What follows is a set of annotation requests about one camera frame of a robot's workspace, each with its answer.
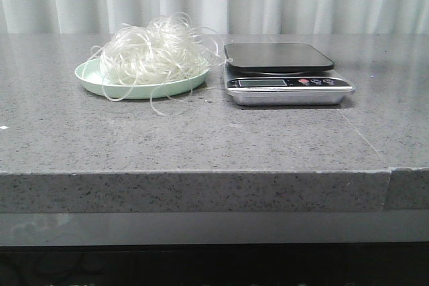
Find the white vermicelli noodle bundle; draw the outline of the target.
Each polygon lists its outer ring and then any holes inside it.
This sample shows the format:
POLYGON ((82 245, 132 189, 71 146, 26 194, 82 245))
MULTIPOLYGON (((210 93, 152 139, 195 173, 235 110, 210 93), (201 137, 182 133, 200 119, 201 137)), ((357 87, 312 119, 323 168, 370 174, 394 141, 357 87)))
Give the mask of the white vermicelli noodle bundle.
POLYGON ((111 102, 148 100, 163 117, 178 116, 157 108, 157 98, 188 100, 213 68, 224 68, 230 59, 224 41, 208 27, 195 27, 187 13, 177 12, 152 19, 147 26, 125 24, 103 46, 94 46, 77 68, 82 82, 94 73, 93 93, 111 102))

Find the black silver kitchen scale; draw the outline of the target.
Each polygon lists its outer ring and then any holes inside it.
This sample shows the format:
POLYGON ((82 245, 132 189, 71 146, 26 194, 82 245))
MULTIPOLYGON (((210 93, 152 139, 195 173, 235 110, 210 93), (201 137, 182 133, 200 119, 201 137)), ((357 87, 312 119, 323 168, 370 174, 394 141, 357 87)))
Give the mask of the black silver kitchen scale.
POLYGON ((225 55, 225 88, 239 105, 332 105, 355 92, 309 44, 227 44, 225 55))

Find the light green plastic plate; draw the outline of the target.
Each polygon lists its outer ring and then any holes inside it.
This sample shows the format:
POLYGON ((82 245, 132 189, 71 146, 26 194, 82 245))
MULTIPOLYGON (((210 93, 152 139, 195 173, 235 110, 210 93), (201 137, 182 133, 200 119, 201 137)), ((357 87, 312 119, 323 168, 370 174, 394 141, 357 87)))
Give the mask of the light green plastic plate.
POLYGON ((191 91, 205 81, 208 70, 189 79, 149 85, 108 84, 99 71, 98 59, 82 63, 76 67, 74 73, 81 85, 89 92, 118 101, 163 98, 191 91))

